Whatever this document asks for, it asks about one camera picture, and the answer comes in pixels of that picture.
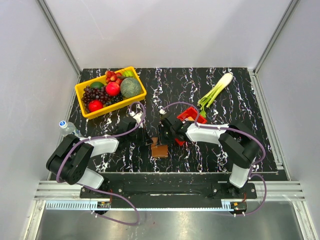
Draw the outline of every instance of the black platform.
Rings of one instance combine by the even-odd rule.
[[[84,69],[81,82],[105,74],[106,69]],[[219,81],[224,73],[232,72],[235,79],[217,97],[207,111],[208,124],[228,124],[242,120],[263,140],[266,158],[259,172],[277,172],[274,156],[264,127],[258,102],[246,68],[137,68],[147,96],[142,103],[146,107],[146,128],[151,137],[157,137],[159,108],[177,101],[197,104]],[[177,105],[169,110],[177,115],[188,106]],[[78,99],[74,99],[69,121],[85,136],[102,136],[114,129],[117,121],[128,113],[127,107],[98,118],[87,120],[82,116]],[[209,143],[193,143],[169,146],[168,158],[151,156],[150,146],[136,147],[128,142],[116,153],[93,157],[89,168],[99,172],[226,172],[230,171],[228,157],[223,150]]]

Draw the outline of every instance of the green lime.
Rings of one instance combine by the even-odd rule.
[[[90,88],[101,89],[103,86],[104,86],[104,84],[102,82],[95,81],[95,82],[91,83]]]
[[[125,77],[133,77],[134,73],[131,70],[126,70],[122,75]]]

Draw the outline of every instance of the cable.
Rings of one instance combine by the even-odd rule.
[[[193,108],[196,110],[197,116],[196,116],[196,118],[195,118],[195,120],[194,120],[194,125],[196,125],[198,128],[201,128],[201,129],[228,130],[228,131],[232,131],[232,132],[235,132],[235,133],[244,135],[244,136],[246,136],[247,138],[255,141],[256,144],[258,144],[258,146],[260,147],[260,149],[261,149],[261,151],[262,151],[262,156],[259,158],[259,160],[255,161],[253,165],[251,165],[248,176],[251,175],[254,165],[256,165],[256,164],[258,164],[258,163],[261,163],[262,160],[266,157],[266,150],[265,150],[264,146],[259,142],[259,140],[256,139],[254,136],[251,136],[250,134],[248,134],[248,133],[246,133],[246,132],[244,132],[244,131],[240,131],[240,130],[238,130],[238,129],[234,129],[234,128],[231,128],[231,127],[217,127],[217,126],[198,125],[197,120],[198,120],[198,118],[199,118],[199,116],[200,116],[199,110],[198,110],[194,105],[192,105],[192,104],[190,104],[190,103],[183,102],[183,101],[177,101],[177,102],[174,102],[174,103],[169,104],[168,106],[165,106],[165,107],[163,108],[163,110],[167,109],[168,107],[170,107],[170,106],[172,106],[172,105],[176,105],[176,104],[189,105],[189,106],[193,107]]]
[[[247,194],[244,193],[244,198],[243,198],[243,200],[242,200],[242,203],[244,203],[246,200],[247,200]]]
[[[139,101],[134,101],[133,103],[131,103],[130,105],[130,112],[132,112],[132,105],[133,104],[139,104],[141,107],[142,107],[142,110],[143,110],[143,116],[141,117],[141,121],[134,127],[132,128],[131,130],[129,131],[126,131],[124,133],[120,133],[120,134],[117,134],[117,135],[109,135],[109,136],[94,136],[94,137],[89,137],[89,138],[85,138],[81,141],[79,141],[78,143],[76,143],[72,148],[71,150],[66,154],[65,158],[63,159],[62,163],[61,163],[61,166],[56,174],[56,178],[55,180],[58,182],[58,183],[61,183],[60,181],[60,174],[62,172],[62,169],[64,168],[67,160],[69,159],[69,157],[71,156],[71,154],[74,152],[74,150],[82,143],[85,143],[85,142],[88,142],[88,141],[92,141],[92,140],[97,140],[97,139],[110,139],[110,138],[117,138],[117,137],[122,137],[124,135],[127,135],[131,132],[133,132],[134,130],[136,130],[145,120],[146,118],[146,109],[145,109],[145,106],[139,102]]]
[[[97,140],[97,139],[109,139],[109,138],[117,138],[117,137],[122,137],[124,135],[127,135],[131,132],[133,132],[134,130],[136,130],[145,120],[146,118],[146,108],[145,106],[139,102],[139,101],[134,101],[133,103],[131,103],[130,105],[130,112],[132,112],[132,105],[133,104],[139,104],[142,108],[142,112],[143,112],[143,115],[141,117],[141,121],[138,122],[138,124],[132,128],[131,130],[129,131],[126,131],[124,133],[120,133],[120,134],[117,134],[117,135],[105,135],[105,136],[94,136],[94,137],[89,137],[89,138],[86,138],[86,139],[83,139],[81,141],[79,141],[78,143],[76,143],[72,148],[71,150],[67,153],[67,155],[65,156],[65,158],[63,159],[62,163],[61,163],[61,166],[56,174],[56,178],[55,180],[58,182],[58,183],[61,183],[60,181],[60,174],[61,174],[61,171],[62,169],[64,168],[67,160],[69,159],[69,157],[71,156],[71,154],[74,152],[74,150],[82,143],[85,143],[85,142],[88,142],[88,141],[92,141],[92,140]],[[126,199],[125,197],[121,196],[121,195],[118,195],[116,193],[112,193],[112,192],[107,192],[107,191],[101,191],[101,190],[98,190],[98,189],[95,189],[95,188],[92,188],[90,186],[86,186],[86,185],[83,185],[84,187],[86,187],[87,189],[90,189],[92,191],[95,191],[95,192],[98,192],[98,193],[102,193],[102,194],[107,194],[107,195],[111,195],[111,196],[115,196],[115,197],[118,197],[118,198],[121,198],[123,200],[125,200],[133,209],[134,211],[136,212],[136,218],[137,218],[137,221],[134,222],[134,223],[129,223],[129,222],[124,222],[124,221],[120,221],[120,220],[116,220],[116,219],[113,219],[113,218],[110,218],[110,217],[107,217],[107,216],[103,216],[103,215],[99,215],[99,217],[101,218],[104,218],[104,219],[108,219],[108,220],[111,220],[111,221],[114,221],[116,223],[119,223],[119,224],[124,224],[124,225],[128,225],[128,226],[137,226],[139,224],[139,221],[140,221],[140,214],[138,212],[138,210],[136,209],[136,207],[128,200]]]
[[[259,160],[255,161],[254,164],[251,165],[248,176],[249,176],[249,179],[251,179],[252,177],[255,177],[255,176],[261,178],[261,180],[262,180],[262,182],[263,182],[263,185],[264,185],[264,197],[263,197],[262,203],[259,205],[259,207],[258,207],[256,210],[253,210],[253,211],[251,211],[251,212],[246,213],[246,215],[252,215],[252,214],[256,213],[256,212],[263,206],[263,204],[264,204],[265,201],[266,201],[266,197],[267,197],[267,185],[266,185],[265,179],[264,179],[260,174],[251,174],[251,173],[252,173],[252,170],[253,170],[254,165],[256,165],[256,164],[258,164],[258,163],[261,163],[261,162],[263,161],[263,159],[265,159],[265,157],[266,157],[266,150],[265,150],[264,146],[263,146],[263,145],[259,142],[259,140],[256,139],[254,136],[251,136],[250,134],[248,134],[248,133],[246,133],[246,132],[244,132],[244,131],[240,131],[240,130],[238,130],[238,129],[234,129],[234,128],[230,128],[230,127],[216,127],[216,126],[198,125],[197,120],[198,120],[198,118],[199,118],[199,116],[200,116],[199,110],[198,110],[194,105],[192,105],[192,104],[190,104],[190,103],[183,102],[183,101],[177,101],[177,102],[174,102],[174,103],[171,103],[171,104],[165,106],[165,107],[163,108],[163,110],[167,109],[168,107],[170,107],[170,106],[172,106],[172,105],[176,105],[176,104],[189,105],[189,106],[193,107],[193,108],[196,110],[197,116],[196,116],[196,118],[195,118],[195,120],[194,120],[194,124],[195,124],[198,128],[201,128],[201,129],[216,129],[216,130],[229,130],[229,131],[233,131],[233,132],[235,132],[235,133],[242,134],[242,135],[248,137],[249,139],[255,141],[255,142],[258,144],[258,146],[260,147],[260,149],[261,149],[261,151],[262,151],[262,157],[260,157]]]
[[[248,212],[248,213],[246,213],[245,215],[252,215],[252,214],[256,213],[256,212],[257,212],[259,209],[261,209],[262,206],[265,204],[265,201],[266,201],[266,198],[267,198],[267,184],[266,184],[265,179],[264,179],[260,174],[256,174],[256,173],[255,173],[255,174],[252,174],[252,175],[250,176],[250,178],[255,177],[255,176],[259,177],[259,178],[262,180],[262,182],[263,182],[263,186],[264,186],[264,196],[263,196],[263,199],[262,199],[261,204],[260,204],[255,210],[253,210],[253,211],[251,211],[251,212]]]
[[[112,204],[112,195],[110,195],[110,204]]]
[[[108,220],[111,220],[111,221],[114,221],[118,224],[123,224],[123,225],[128,225],[128,226],[137,226],[140,222],[140,214],[138,212],[138,210],[136,209],[136,207],[128,200],[126,199],[125,197],[119,195],[119,194],[116,194],[116,193],[112,193],[112,192],[107,192],[107,191],[101,191],[101,190],[98,190],[98,189],[95,189],[95,188],[92,188],[90,186],[86,186],[86,185],[83,185],[85,188],[87,189],[90,189],[92,191],[95,191],[95,192],[98,192],[98,193],[101,193],[101,194],[108,194],[110,196],[115,196],[115,197],[118,197],[118,198],[121,198],[123,200],[125,200],[132,208],[133,210],[136,212],[136,222],[134,223],[129,223],[129,222],[125,222],[125,221],[120,221],[120,220],[117,220],[117,219],[114,219],[114,218],[111,218],[111,217],[108,217],[108,216],[103,216],[103,215],[100,215],[100,214],[97,214],[97,216],[99,216],[100,218],[103,218],[103,219],[108,219]]]

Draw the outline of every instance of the melon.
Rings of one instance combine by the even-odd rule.
[[[133,77],[127,77],[122,81],[120,90],[122,95],[129,99],[139,95],[142,88],[137,79]]]

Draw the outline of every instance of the brown block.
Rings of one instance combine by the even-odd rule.
[[[157,146],[157,137],[151,138],[153,144],[151,144],[152,157],[154,158],[167,158],[168,157],[168,145],[159,145]]]

